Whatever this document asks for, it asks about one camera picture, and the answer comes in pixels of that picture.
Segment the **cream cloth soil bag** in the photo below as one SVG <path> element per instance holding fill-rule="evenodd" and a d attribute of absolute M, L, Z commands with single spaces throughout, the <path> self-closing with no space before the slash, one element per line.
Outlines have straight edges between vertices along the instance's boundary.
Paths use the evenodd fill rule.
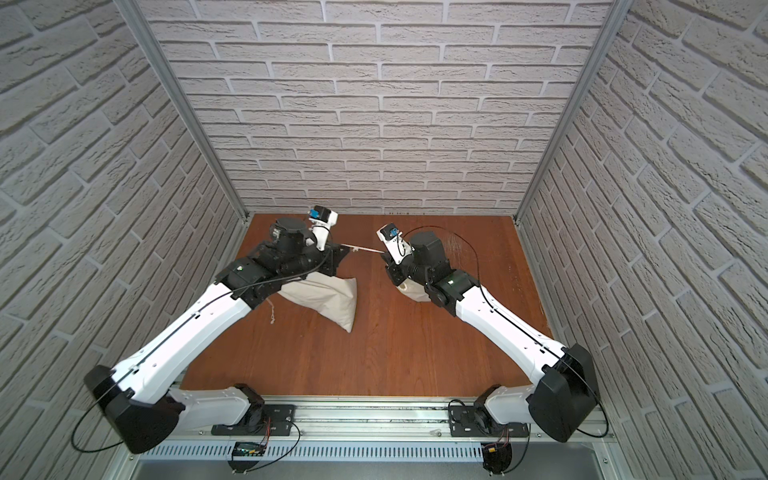
<path fill-rule="evenodd" d="M 399 286 L 398 290 L 407 298 L 416 302 L 430 302 L 431 299 L 426 293 L 423 285 L 406 278 Z"/>
<path fill-rule="evenodd" d="M 309 308 L 351 333 L 356 316 L 357 280 L 313 272 L 303 280 L 283 285 L 278 294 L 286 300 Z"/>

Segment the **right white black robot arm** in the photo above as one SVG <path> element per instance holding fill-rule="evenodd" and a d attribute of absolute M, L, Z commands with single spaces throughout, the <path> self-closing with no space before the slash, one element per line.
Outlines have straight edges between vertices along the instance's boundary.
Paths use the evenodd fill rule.
<path fill-rule="evenodd" d="M 377 236 L 386 247 L 387 274 L 403 294 L 427 299 L 477 329 L 530 381 L 522 387 L 495 385 L 477 397 L 467 409 L 473 429 L 497 435 L 510 424 L 532 423 L 556 441 L 569 440 L 600 402 L 589 351 L 563 345 L 504 307 L 478 278 L 451 266 L 433 232 L 406 240 L 387 224 Z"/>

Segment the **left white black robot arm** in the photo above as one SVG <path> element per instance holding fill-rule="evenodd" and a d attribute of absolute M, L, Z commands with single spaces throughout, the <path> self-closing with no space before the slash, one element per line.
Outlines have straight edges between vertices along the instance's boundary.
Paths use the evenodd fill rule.
<path fill-rule="evenodd" d="M 337 220 L 337 212 L 321 206 L 310 210 L 308 221 L 276 220 L 269 239 L 229 263 L 157 337 L 117 365 L 97 365 L 86 374 L 96 406 L 130 452 L 147 452 L 187 429 L 209 426 L 246 434 L 268 429 L 264 400 L 246 384 L 191 391 L 173 382 L 216 338 L 284 285 L 314 273 L 334 279 L 349 252 L 330 238 Z"/>

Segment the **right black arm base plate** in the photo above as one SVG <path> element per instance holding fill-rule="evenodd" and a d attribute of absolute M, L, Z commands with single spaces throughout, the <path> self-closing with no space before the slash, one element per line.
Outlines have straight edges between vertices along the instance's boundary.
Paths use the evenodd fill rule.
<path fill-rule="evenodd" d="M 447 406 L 450 434 L 452 437 L 487 437 L 502 439 L 524 438 L 530 433 L 525 423 L 497 423 L 483 410 L 473 405 L 450 402 Z"/>

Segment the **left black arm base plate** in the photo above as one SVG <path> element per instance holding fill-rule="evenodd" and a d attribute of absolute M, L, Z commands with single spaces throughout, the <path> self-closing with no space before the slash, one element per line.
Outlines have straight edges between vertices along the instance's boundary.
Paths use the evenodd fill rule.
<path fill-rule="evenodd" d="M 234 425 L 214 425 L 213 436 L 270 436 L 287 437 L 291 434 L 291 421 L 295 416 L 293 404 L 265 404 L 250 407 L 245 416 Z"/>

